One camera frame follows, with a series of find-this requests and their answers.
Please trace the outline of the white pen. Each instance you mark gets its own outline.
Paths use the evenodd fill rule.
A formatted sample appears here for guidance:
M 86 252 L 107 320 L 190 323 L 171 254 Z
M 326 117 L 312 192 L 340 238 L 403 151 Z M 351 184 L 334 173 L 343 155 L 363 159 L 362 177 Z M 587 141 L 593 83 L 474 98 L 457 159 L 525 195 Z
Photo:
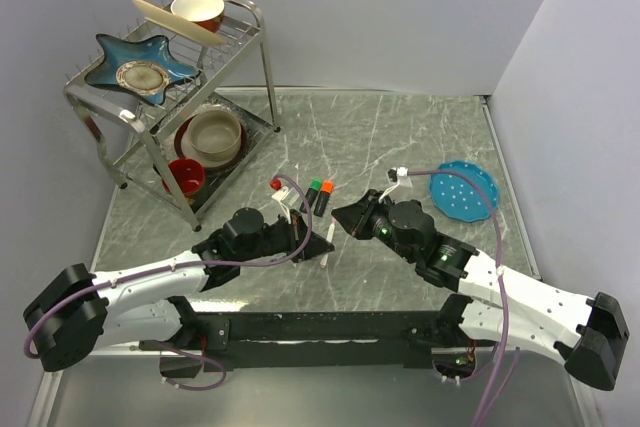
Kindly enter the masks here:
M 329 225 L 329 228 L 328 228 L 328 231 L 327 231 L 327 235 L 326 235 L 326 241 L 328 243 L 332 244 L 332 245 L 333 245 L 333 237 L 334 237 L 335 229 L 336 229 L 336 220 L 332 217 L 331 224 Z M 329 254 L 331 252 L 332 252 L 332 250 L 329 250 L 329 251 L 325 252 L 323 257 L 321 258 L 321 261 L 320 261 L 320 264 L 319 264 L 321 269 L 326 269 L 327 264 L 328 264 Z

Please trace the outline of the black orange-tipped highlighter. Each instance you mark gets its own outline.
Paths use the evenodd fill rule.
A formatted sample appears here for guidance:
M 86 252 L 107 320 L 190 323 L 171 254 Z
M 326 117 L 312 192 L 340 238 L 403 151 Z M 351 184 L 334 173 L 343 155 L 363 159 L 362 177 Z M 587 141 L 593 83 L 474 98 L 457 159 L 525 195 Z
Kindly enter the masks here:
M 331 194 L 326 192 L 322 192 L 320 189 L 319 195 L 317 197 L 313 214 L 317 217 L 322 217 L 327 209 L 327 205 L 329 203 Z

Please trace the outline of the orange highlighter cap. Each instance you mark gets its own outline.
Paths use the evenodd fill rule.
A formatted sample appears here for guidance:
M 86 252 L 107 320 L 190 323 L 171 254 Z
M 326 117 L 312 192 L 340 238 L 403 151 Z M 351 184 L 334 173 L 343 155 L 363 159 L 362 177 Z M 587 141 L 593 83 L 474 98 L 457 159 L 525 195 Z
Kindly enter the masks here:
M 331 181 L 324 181 L 321 187 L 321 191 L 331 194 L 333 191 L 333 183 Z

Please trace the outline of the black green-tipped highlighter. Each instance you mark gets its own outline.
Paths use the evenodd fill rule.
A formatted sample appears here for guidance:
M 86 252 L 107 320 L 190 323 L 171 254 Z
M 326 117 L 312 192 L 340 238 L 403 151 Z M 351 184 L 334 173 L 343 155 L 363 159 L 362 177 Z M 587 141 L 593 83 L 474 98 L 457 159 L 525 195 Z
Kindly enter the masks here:
M 305 200 L 300 205 L 300 211 L 302 213 L 306 213 L 308 208 L 312 208 L 314 206 L 314 203 L 321 189 L 321 188 L 319 190 L 311 189 L 310 185 L 305 193 Z

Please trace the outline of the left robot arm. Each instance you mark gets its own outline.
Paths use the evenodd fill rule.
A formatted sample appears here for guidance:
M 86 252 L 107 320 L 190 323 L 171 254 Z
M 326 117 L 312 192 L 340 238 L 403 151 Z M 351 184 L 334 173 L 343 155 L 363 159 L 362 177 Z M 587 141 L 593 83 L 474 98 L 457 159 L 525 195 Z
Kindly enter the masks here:
M 23 312 L 23 353 L 56 372 L 114 344 L 190 347 L 199 325 L 188 296 L 225 285 L 244 267 L 299 263 L 334 249 L 296 210 L 267 224 L 260 211 L 241 208 L 207 239 L 168 259 L 110 272 L 82 263 L 63 269 Z

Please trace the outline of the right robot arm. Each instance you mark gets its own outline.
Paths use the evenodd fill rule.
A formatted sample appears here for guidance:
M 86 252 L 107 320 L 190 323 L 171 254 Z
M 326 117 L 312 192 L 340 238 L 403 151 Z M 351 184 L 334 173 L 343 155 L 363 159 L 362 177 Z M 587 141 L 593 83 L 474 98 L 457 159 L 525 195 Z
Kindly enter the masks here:
M 590 387 L 614 389 L 629 341 L 615 297 L 572 293 L 499 266 L 487 253 L 439 232 L 417 200 L 394 202 L 370 190 L 332 216 L 351 237 L 379 240 L 426 282 L 469 298 L 462 312 L 438 320 L 445 343 L 503 342 L 561 364 Z

